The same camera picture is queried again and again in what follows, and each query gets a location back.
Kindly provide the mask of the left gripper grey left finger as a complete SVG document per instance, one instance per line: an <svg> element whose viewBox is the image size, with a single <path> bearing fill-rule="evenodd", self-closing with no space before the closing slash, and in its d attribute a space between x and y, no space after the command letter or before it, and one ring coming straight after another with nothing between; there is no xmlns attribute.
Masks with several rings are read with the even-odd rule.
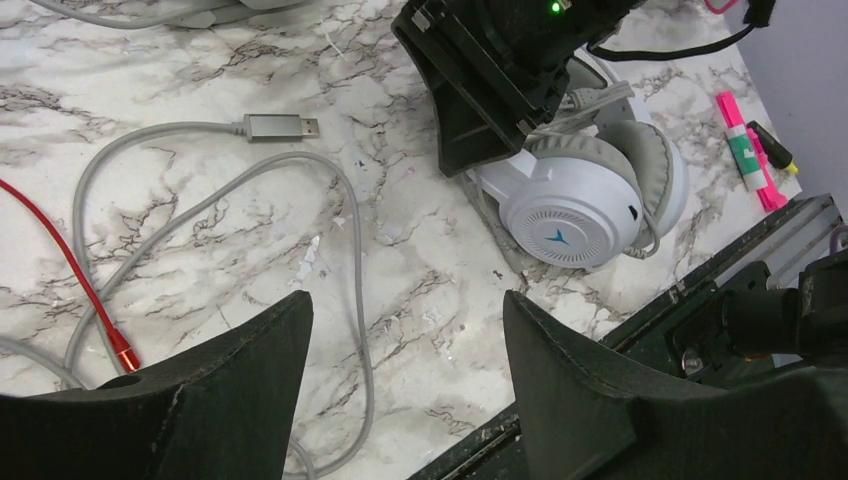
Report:
<svg viewBox="0 0 848 480"><path fill-rule="evenodd" d="M93 390L1 399L5 479L279 479L313 325L297 291Z"/></svg>

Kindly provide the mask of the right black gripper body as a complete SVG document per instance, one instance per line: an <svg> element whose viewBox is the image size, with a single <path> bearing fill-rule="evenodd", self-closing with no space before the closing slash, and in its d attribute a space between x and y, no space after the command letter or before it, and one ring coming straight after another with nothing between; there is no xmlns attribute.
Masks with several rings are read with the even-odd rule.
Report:
<svg viewBox="0 0 848 480"><path fill-rule="evenodd" d="M434 103L438 166L447 177L516 154L550 123L567 91L605 88L575 53L613 33L639 2L407 2L392 32Z"/></svg>

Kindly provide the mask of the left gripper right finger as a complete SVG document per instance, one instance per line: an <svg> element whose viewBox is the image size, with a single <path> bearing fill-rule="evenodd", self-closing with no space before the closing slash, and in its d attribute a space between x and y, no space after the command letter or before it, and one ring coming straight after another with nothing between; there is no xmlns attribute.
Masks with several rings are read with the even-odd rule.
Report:
<svg viewBox="0 0 848 480"><path fill-rule="evenodd" d="M509 291L503 323L533 479L843 479L847 375L722 389L629 359Z"/></svg>

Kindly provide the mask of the white gaming headset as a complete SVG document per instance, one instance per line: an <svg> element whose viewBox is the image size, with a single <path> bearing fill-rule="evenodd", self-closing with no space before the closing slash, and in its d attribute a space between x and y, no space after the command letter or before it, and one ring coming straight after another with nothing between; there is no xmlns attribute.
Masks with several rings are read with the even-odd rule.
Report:
<svg viewBox="0 0 848 480"><path fill-rule="evenodd" d="M465 181L505 248L569 269L598 270L620 255L647 259L680 220L688 171L645 102L609 63L577 61L562 115L512 157Z"/></svg>

